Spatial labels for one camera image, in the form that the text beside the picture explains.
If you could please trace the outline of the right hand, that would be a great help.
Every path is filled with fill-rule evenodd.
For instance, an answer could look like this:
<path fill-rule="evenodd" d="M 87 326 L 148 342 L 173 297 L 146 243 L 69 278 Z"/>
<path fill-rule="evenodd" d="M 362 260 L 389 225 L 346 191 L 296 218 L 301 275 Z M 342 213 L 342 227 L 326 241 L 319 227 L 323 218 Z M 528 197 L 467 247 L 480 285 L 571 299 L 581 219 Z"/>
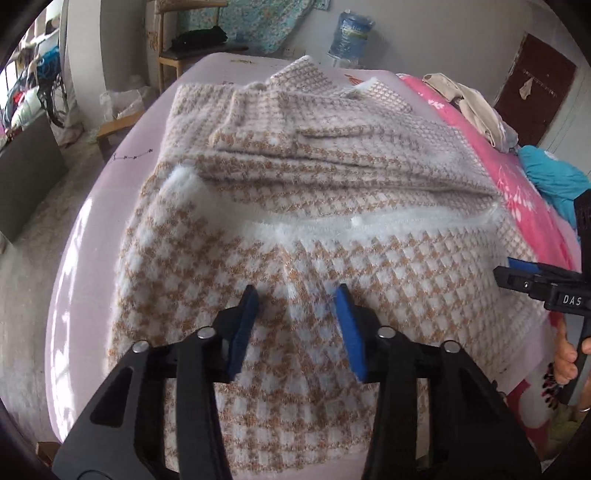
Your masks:
<path fill-rule="evenodd" d="M 569 328 L 572 319 L 565 316 L 560 320 L 555 338 L 554 377 L 560 386 L 565 386 L 578 376 L 575 365 L 578 354 L 577 347 L 570 342 Z M 578 416 L 585 415 L 590 410 L 590 376 L 587 376 L 585 386 L 576 405 Z"/>

